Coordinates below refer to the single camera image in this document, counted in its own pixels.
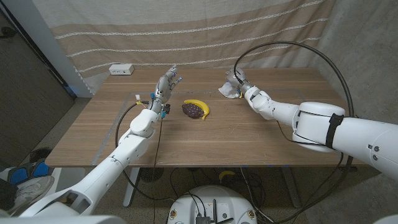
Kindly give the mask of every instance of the striped curtain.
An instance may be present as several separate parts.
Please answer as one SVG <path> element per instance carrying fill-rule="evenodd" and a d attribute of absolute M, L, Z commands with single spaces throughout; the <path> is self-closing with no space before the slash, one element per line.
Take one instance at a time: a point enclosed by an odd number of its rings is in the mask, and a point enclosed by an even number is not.
<path fill-rule="evenodd" d="M 112 63 L 136 69 L 232 67 L 247 49 L 273 40 L 316 46 L 335 0 L 34 0 L 83 78 Z M 307 67 L 296 46 L 259 49 L 242 67 Z"/>

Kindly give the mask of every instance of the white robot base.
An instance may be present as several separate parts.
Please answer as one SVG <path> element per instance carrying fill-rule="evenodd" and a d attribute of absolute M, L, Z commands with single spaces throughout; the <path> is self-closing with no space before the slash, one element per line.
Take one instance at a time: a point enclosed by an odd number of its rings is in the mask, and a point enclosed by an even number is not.
<path fill-rule="evenodd" d="M 242 195 L 226 187 L 206 185 L 189 190 L 178 198 L 171 206 L 167 220 L 168 224 L 210 222 L 256 224 L 257 217 L 250 202 Z"/>

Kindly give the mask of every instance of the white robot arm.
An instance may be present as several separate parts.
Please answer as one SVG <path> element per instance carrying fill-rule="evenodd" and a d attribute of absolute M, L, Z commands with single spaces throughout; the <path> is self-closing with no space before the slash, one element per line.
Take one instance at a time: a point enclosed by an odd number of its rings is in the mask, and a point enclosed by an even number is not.
<path fill-rule="evenodd" d="M 238 88 L 250 107 L 264 119 L 275 119 L 293 129 L 292 139 L 307 149 L 343 152 L 398 180 L 398 125 L 359 118 L 345 118 L 345 110 L 326 103 L 300 106 L 279 103 L 250 84 L 239 68 L 226 79 Z"/>
<path fill-rule="evenodd" d="M 170 108 L 164 105 L 171 96 L 174 86 L 181 78 L 173 82 L 177 74 L 174 65 L 163 75 L 152 95 L 149 109 L 131 121 L 129 130 L 122 135 L 119 146 L 83 180 L 76 185 L 42 198 L 29 207 L 20 217 L 62 217 L 90 215 L 99 200 L 119 177 L 119 174 L 132 162 L 140 158 L 147 150 L 149 138 L 155 129 L 153 123 L 158 122 Z"/>

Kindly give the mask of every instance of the banana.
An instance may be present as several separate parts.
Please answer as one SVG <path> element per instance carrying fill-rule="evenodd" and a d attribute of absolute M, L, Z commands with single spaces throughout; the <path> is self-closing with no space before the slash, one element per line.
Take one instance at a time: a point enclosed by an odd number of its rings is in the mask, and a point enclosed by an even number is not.
<path fill-rule="evenodd" d="M 210 113 L 210 108 L 207 106 L 207 104 L 203 101 L 200 100 L 184 100 L 184 103 L 193 103 L 194 105 L 199 106 L 203 112 L 204 115 L 201 117 L 202 120 L 205 120 L 206 116 Z"/>
<path fill-rule="evenodd" d="M 221 181 L 223 180 L 223 177 L 224 177 L 225 175 L 235 175 L 235 173 L 232 172 L 232 171 L 230 171 L 230 170 L 224 170 L 223 172 L 221 172 L 221 173 L 219 174 L 219 176 L 218 176 L 218 178 L 219 178 L 219 180 L 220 180 L 220 184 L 222 184 Z"/>

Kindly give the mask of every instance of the shoe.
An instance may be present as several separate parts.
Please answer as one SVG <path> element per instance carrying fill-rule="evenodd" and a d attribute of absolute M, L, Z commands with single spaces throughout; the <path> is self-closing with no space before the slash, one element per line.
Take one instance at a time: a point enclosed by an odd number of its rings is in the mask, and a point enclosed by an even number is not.
<path fill-rule="evenodd" d="M 8 212 L 15 212 L 24 205 L 40 200 L 50 190 L 53 183 L 54 177 L 49 175 L 34 178 L 18 185 L 19 189 L 16 193 L 15 205 Z"/>

